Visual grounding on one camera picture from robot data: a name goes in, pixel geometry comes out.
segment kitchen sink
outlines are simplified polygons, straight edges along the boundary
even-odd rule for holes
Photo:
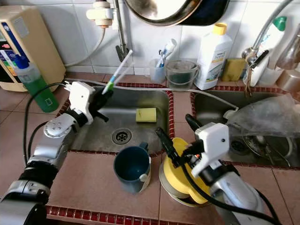
[[[207,91],[210,94],[213,94],[217,97],[220,97],[239,108],[242,108],[250,103],[256,101],[278,96],[277,93],[268,93],[268,92],[254,92],[252,97],[246,98],[244,92],[242,91]],[[227,110],[233,109],[232,107],[220,102],[214,98],[197,94],[195,96],[195,111],[196,118],[203,125],[215,122],[215,123],[226,123],[227,120],[223,118],[224,113]],[[268,144],[272,148],[283,150],[285,153],[285,158],[290,163],[290,166],[300,166],[300,154],[298,148],[300,146],[300,139],[290,139],[287,140],[284,137],[265,137]],[[230,150],[228,154],[223,158],[224,161],[231,162],[242,162],[256,165],[271,165],[269,159],[260,157],[254,154],[250,148],[244,142],[242,137],[231,137],[230,139]],[[283,160],[275,161],[275,165],[278,166],[288,166],[287,163]]]
[[[157,110],[156,123],[137,123],[137,108]],[[125,147],[148,143],[149,153],[161,151],[162,146],[155,133],[161,127],[168,134],[169,98],[164,91],[114,89],[113,96],[99,112],[109,118],[105,123],[95,118],[77,135],[72,149],[83,151],[119,152]]]

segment bottle cap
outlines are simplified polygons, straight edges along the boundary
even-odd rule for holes
[[[275,25],[275,27],[277,27],[278,30],[284,31],[286,19],[286,16],[277,17],[273,20],[273,24]]]
[[[28,59],[25,56],[15,55],[15,64],[19,69],[25,69],[29,67]]]
[[[227,30],[227,24],[223,22],[216,23],[214,25],[214,29],[212,30],[212,33],[217,35],[224,35]]]

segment yellow sponge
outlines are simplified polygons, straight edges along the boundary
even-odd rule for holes
[[[144,108],[136,110],[136,122],[155,123],[156,120],[156,108]]]

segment plastic bag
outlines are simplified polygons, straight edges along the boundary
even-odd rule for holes
[[[286,94],[249,104],[228,119],[230,134],[300,137],[300,105],[295,103]]]

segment green liquid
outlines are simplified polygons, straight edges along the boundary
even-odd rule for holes
[[[37,93],[37,91],[41,90],[47,85],[42,77],[36,79],[33,82],[23,84],[31,95],[34,95],[35,93]],[[51,113],[55,111],[59,106],[59,103],[57,102],[50,89],[46,89],[39,93],[34,98],[34,100],[45,113]]]

